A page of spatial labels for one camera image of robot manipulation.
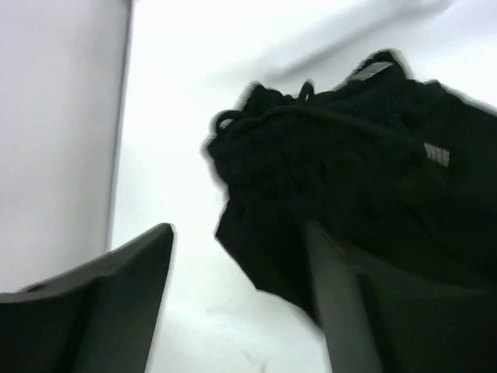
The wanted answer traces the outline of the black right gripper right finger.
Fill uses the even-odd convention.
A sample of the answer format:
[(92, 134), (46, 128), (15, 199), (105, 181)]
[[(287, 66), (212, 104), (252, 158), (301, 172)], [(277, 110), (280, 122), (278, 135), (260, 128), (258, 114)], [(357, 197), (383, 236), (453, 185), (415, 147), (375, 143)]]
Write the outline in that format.
[(305, 229), (335, 372), (494, 372), (496, 289), (431, 281)]

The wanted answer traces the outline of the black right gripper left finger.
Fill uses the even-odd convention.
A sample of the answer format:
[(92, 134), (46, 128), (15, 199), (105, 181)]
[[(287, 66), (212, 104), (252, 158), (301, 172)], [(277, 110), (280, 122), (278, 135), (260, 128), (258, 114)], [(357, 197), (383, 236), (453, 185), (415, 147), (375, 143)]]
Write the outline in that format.
[(1, 295), (1, 370), (141, 373), (174, 232), (161, 223), (73, 270)]

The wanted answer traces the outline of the black trousers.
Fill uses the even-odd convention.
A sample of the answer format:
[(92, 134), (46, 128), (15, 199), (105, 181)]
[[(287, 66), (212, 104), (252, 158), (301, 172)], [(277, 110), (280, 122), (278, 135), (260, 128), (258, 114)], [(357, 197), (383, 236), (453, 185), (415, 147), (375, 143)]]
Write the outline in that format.
[(256, 83), (218, 114), (207, 154), (227, 187), (216, 239), (256, 288), (315, 314), (302, 228), (430, 280), (496, 280), (496, 112), (394, 51), (340, 86), (296, 96)]

